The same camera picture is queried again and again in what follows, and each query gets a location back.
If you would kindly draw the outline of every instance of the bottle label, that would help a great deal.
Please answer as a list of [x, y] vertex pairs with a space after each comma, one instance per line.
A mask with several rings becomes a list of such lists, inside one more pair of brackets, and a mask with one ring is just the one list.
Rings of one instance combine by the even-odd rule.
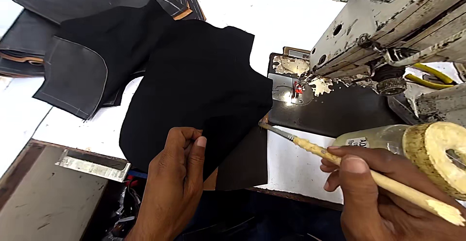
[[369, 147], [366, 137], [350, 138], [346, 140], [346, 145], [358, 145], [362, 147]]

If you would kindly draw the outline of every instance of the wooden brush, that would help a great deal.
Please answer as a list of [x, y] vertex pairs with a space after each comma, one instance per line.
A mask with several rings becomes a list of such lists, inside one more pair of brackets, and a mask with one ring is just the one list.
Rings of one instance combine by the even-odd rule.
[[[341, 163], [341, 157], [330, 154], [327, 149], [313, 144], [307, 139], [299, 138], [290, 133], [274, 128], [267, 123], [259, 123], [259, 126], [287, 138], [302, 149], [305, 149], [312, 154], [318, 155], [321, 158], [325, 158], [335, 165], [339, 166]], [[400, 196], [421, 208], [424, 208], [432, 214], [440, 216], [441, 218], [454, 225], [465, 226], [466, 220], [461, 216], [461, 212], [457, 208], [452, 207], [449, 204], [428, 196], [414, 188], [404, 185], [373, 170], [371, 170], [370, 173], [376, 184], [381, 188], [384, 188], [394, 193], [395, 195]]]

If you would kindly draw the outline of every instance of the hand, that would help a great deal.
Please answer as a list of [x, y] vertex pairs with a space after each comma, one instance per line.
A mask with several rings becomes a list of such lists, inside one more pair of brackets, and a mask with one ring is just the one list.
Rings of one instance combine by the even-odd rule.
[[136, 224], [126, 241], [173, 240], [193, 217], [202, 195], [207, 139], [191, 127], [174, 127], [150, 162]]
[[455, 226], [417, 205], [378, 188], [369, 167], [398, 182], [458, 208], [466, 209], [437, 188], [410, 160], [386, 149], [359, 146], [329, 147], [342, 157], [340, 168], [322, 160], [321, 170], [331, 172], [324, 189], [341, 186], [344, 209], [341, 227], [348, 241], [458, 241], [466, 227]]

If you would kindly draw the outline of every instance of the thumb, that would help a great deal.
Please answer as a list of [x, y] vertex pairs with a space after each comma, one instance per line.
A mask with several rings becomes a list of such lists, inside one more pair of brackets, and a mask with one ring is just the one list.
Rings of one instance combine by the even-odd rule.
[[385, 240], [380, 236], [387, 229], [378, 212], [377, 185], [366, 161], [354, 155], [344, 156], [339, 180], [344, 197], [341, 224], [345, 235], [354, 240]]
[[203, 179], [202, 170], [204, 168], [204, 152], [206, 151], [207, 139], [198, 137], [192, 145], [186, 160], [186, 178], [184, 189], [186, 194], [192, 195], [196, 191], [202, 190]]

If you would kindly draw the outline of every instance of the fingernail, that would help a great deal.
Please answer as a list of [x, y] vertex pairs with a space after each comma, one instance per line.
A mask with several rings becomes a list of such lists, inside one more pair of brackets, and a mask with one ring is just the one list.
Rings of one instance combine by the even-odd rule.
[[369, 166], [359, 157], [348, 157], [341, 163], [340, 169], [351, 173], [366, 173], [369, 171]]
[[205, 137], [199, 137], [198, 140], [196, 141], [196, 145], [200, 147], [206, 147], [207, 143], [207, 138]]

